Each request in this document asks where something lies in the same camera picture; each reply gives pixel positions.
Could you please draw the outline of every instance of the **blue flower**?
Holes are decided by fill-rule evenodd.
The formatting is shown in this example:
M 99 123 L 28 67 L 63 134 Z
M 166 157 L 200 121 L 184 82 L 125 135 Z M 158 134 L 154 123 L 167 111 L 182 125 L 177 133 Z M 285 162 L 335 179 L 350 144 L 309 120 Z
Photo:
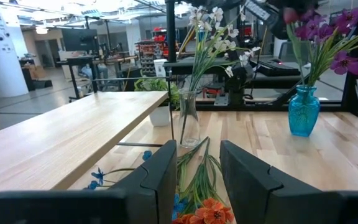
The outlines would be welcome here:
M 92 180 L 91 183 L 87 187 L 84 188 L 84 190 L 94 190 L 97 187 L 100 187 L 100 184 L 97 181 Z
M 144 151 L 142 159 L 146 161 L 147 159 L 150 159 L 150 157 L 152 157 L 152 151 L 150 150 Z
M 177 213 L 182 213 L 187 205 L 187 200 L 183 199 L 180 201 L 179 194 L 175 194 L 175 198 L 173 199 L 173 212 L 172 212 L 172 220 L 177 219 Z
M 99 184 L 100 184 L 100 185 L 103 185 L 103 177 L 104 177 L 104 174 L 103 174 L 103 172 L 100 170 L 100 168 L 98 168 L 98 173 L 93 172 L 93 173 L 91 173 L 91 175 L 99 180 Z

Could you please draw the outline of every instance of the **blue glass vase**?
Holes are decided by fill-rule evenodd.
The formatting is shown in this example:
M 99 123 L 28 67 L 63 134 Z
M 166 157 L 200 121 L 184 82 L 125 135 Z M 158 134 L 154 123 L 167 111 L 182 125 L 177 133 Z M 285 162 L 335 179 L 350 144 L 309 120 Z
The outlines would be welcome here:
M 291 99 L 288 108 L 288 120 L 293 135 L 308 137 L 316 125 L 320 102 L 313 96 L 316 87 L 298 85 L 298 93 Z

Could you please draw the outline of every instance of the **glass vase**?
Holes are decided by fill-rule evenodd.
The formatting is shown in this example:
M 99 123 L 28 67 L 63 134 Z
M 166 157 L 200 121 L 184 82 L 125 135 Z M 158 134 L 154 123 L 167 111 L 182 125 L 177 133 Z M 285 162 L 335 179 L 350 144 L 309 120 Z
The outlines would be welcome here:
M 298 85 L 297 94 L 290 100 L 288 120 L 291 133 L 295 136 L 308 137 L 316 125 L 320 112 L 320 102 L 313 94 L 316 87 Z
M 177 142 L 181 147 L 192 148 L 200 143 L 200 124 L 196 111 L 196 91 L 188 88 L 179 90 L 180 117 Z

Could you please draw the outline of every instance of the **white pot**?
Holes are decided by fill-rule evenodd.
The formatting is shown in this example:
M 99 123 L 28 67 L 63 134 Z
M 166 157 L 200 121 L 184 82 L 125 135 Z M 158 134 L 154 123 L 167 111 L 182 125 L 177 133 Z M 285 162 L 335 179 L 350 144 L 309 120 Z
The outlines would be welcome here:
M 150 114 L 150 121 L 154 127 L 168 126 L 170 124 L 169 107 L 159 106 Z

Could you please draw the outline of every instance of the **orange flower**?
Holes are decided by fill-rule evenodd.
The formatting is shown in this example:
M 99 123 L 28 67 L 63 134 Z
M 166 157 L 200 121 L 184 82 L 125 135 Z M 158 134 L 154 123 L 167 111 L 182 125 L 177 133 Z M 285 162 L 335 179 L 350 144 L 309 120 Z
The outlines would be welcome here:
M 191 224 L 225 224 L 233 222 L 234 215 L 231 208 L 224 207 L 221 202 L 211 198 L 203 202 L 205 207 L 196 210 L 196 215 L 190 218 Z
M 172 221 L 172 224 L 190 224 L 190 218 L 194 216 L 193 214 L 187 214 L 176 220 Z

